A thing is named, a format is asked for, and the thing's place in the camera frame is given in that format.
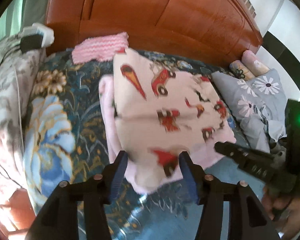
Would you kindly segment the person right hand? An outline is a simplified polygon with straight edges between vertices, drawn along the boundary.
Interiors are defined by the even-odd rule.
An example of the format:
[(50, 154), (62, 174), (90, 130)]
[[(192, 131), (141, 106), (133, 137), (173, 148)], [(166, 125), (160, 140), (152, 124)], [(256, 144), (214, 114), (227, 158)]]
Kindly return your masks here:
[(300, 197), (274, 197), (269, 194), (269, 189), (265, 186), (261, 203), (271, 220), (274, 220), (275, 217), (274, 210), (288, 212), (287, 218), (283, 219), (281, 216), (278, 221), (283, 239), (291, 239), (300, 232)]

